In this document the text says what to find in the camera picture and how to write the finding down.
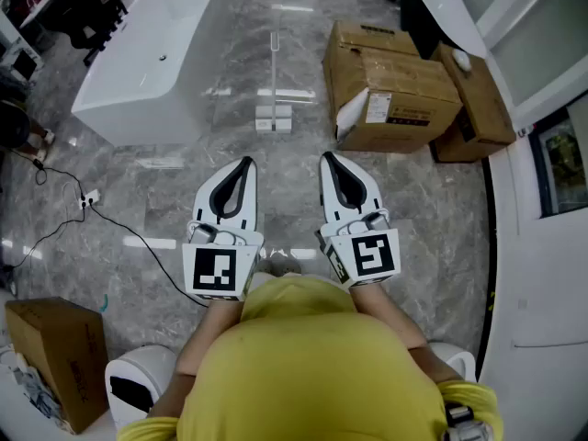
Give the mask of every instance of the white power outlet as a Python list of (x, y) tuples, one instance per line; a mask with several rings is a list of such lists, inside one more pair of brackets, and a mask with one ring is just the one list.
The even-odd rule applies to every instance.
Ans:
[(98, 193), (97, 189), (86, 193), (84, 196), (84, 200), (78, 199), (77, 203), (80, 209), (89, 208), (90, 207), (90, 199), (92, 199), (92, 205), (95, 205), (100, 200), (100, 193)]

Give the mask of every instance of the bathtub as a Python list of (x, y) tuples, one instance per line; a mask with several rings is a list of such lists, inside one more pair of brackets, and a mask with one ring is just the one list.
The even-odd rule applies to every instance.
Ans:
[(135, 0), (72, 113), (115, 146), (193, 142), (230, 32), (231, 0)]

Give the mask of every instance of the gray tile floor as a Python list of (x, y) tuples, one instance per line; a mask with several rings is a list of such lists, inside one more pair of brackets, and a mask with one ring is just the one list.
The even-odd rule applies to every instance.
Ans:
[[(312, 234), (323, 224), (319, 158), (335, 148), (322, 79), (326, 41), (335, 18), (399, 26), (398, 8), (386, 0), (232, 0), (232, 9), (234, 27), (218, 82), (231, 94), (210, 98), (211, 134), (194, 145), (114, 149), (72, 118), (85, 53), (72, 49), (64, 36), (44, 53), (47, 67), (29, 100), (31, 114), (58, 136), (48, 165), (75, 173), (86, 190), (98, 188), (102, 213), (145, 236), (178, 241), (175, 250), (157, 254), (180, 286), (179, 244), (196, 190), (220, 166), (243, 155), (254, 157), (258, 166), (264, 253), (292, 253), (304, 271), (330, 273)], [(280, 30), (278, 88), (308, 93), (285, 97), (294, 108), (290, 136), (258, 137), (254, 107), (268, 101), (257, 92), (270, 86), (267, 45), (273, 28)], [(399, 229), (402, 272), (386, 283), (388, 292), (429, 338), (476, 352), (489, 253), (481, 166), (434, 164), (426, 147), (410, 155), (345, 155), (377, 179)], [(179, 158), (184, 167), (157, 170), (137, 163), (156, 157)], [(50, 175), (38, 187), (34, 176), (29, 163), (7, 157), (0, 233), (12, 243), (3, 247), (8, 263), (22, 259), (24, 246), (63, 221), (66, 207), (68, 217), (79, 213), (68, 177)], [(179, 349), (203, 310), (172, 288), (147, 250), (125, 246), (127, 235), (93, 213), (83, 224), (70, 224), (39, 247), (39, 258), (18, 269), (20, 295), (62, 296), (94, 310), (107, 297), (103, 316), (112, 356), (149, 343)]]

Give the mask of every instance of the cardboard box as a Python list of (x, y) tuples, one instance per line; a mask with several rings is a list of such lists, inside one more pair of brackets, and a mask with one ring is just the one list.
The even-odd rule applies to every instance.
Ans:
[(469, 56), (471, 72), (453, 59), (453, 48), (439, 44), (433, 58), (443, 63), (459, 91), (463, 108), (449, 129), (434, 143), (439, 162), (475, 162), (516, 140), (498, 87), (480, 57)]
[(6, 303), (17, 353), (51, 388), (72, 432), (81, 433), (108, 409), (107, 349), (102, 317), (59, 298)]
[[(342, 150), (413, 152), (442, 134), (461, 108), (443, 64), (420, 59), (402, 31), (335, 21), (322, 68)], [(365, 88), (361, 115), (342, 136), (337, 113)]]

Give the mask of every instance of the electrical cord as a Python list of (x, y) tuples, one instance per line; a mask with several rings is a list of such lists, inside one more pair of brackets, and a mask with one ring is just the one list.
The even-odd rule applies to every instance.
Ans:
[[(35, 160), (30, 160), (28, 157), (26, 157), (25, 155), (21, 155), (20, 153), (17, 153), (15, 151), (13, 151), (12, 149), (9, 149), (10, 152), (15, 153), (16, 155), (18, 155), (19, 157), (22, 157), (26, 160), (28, 160), (29, 162), (33, 163), (37, 168), (38, 171), (35, 174), (35, 182), (37, 183), (37, 185), (42, 186), (47, 182), (47, 171), (52, 171), (52, 172), (56, 172), (62, 175), (68, 175), (71, 178), (73, 178), (76, 182), (77, 185), (80, 188), (80, 198), (84, 199), (84, 190), (82, 189), (82, 183), (80, 182), (80, 180), (75, 176), (72, 175), (69, 172), (64, 172), (62, 170), (58, 170), (57, 168), (52, 168), (52, 167), (48, 167), (48, 166), (44, 166), (39, 160), (35, 159)], [(45, 172), (45, 177), (42, 179), (42, 181), (39, 180), (39, 172)], [(133, 235), (137, 236), (142, 242), (143, 244), (147, 247), (147, 250), (149, 250), (151, 252), (151, 254), (153, 255), (153, 258), (155, 258), (155, 261), (157, 262), (157, 265), (159, 265), (160, 268), (162, 268), (162, 271), (164, 272), (164, 274), (167, 276), (167, 278), (170, 280), (170, 282), (172, 283), (172, 285), (174, 286), (175, 290), (177, 290), (180, 294), (186, 296), (188, 299), (192, 300), (193, 302), (196, 302), (196, 304), (198, 304), (199, 306), (202, 307), (208, 307), (208, 305), (203, 304), (202, 302), (199, 302), (193, 298), (191, 298), (188, 294), (186, 294), (182, 289), (180, 289), (177, 284), (175, 283), (175, 281), (172, 279), (172, 277), (169, 275), (169, 273), (165, 270), (164, 266), (162, 265), (162, 262), (159, 260), (159, 257), (157, 256), (157, 254), (155, 254), (155, 252), (153, 251), (153, 249), (149, 246), (149, 244), (147, 244), (147, 242), (145, 242), (145, 240), (138, 234), (136, 233), (131, 227), (121, 224), (119, 222), (116, 222), (115, 220), (112, 220), (111, 218), (108, 218), (106, 216), (104, 216), (101, 212), (99, 212), (98, 210), (96, 210), (92, 204), (92, 199), (90, 199), (88, 201), (89, 207), (90, 209), (92, 209), (93, 212), (95, 212), (98, 216), (100, 216), (103, 220), (108, 221), (108, 222), (112, 222), (115, 225), (118, 225), (119, 227), (122, 227), (123, 229), (129, 231), (130, 233), (132, 233)], [(16, 265), (16, 266), (5, 266), (4, 270), (7, 272), (12, 273), (16, 268), (18, 268), (19, 266), (21, 266), (23, 263), (25, 263), (25, 260), (27, 260), (27, 258), (33, 253), (33, 251), (35, 250), (35, 248), (43, 241), (46, 240), (50, 237), (52, 237), (53, 235), (55, 235), (59, 229), (65, 225), (67, 226), (68, 223), (72, 223), (72, 222), (79, 222), (82, 223), (85, 221), (85, 207), (82, 207), (82, 213), (83, 213), (83, 217), (81, 220), (79, 219), (71, 219), (71, 220), (65, 220), (64, 222), (62, 222), (61, 224), (59, 224), (59, 226), (57, 227), (57, 229), (55, 229), (55, 231), (53, 231), (52, 233), (50, 233), (49, 235), (45, 235), (44, 237), (41, 237), (37, 243), (35, 243), (35, 245), (30, 249), (30, 251), (28, 252), (28, 254), (22, 259), (22, 261)]]

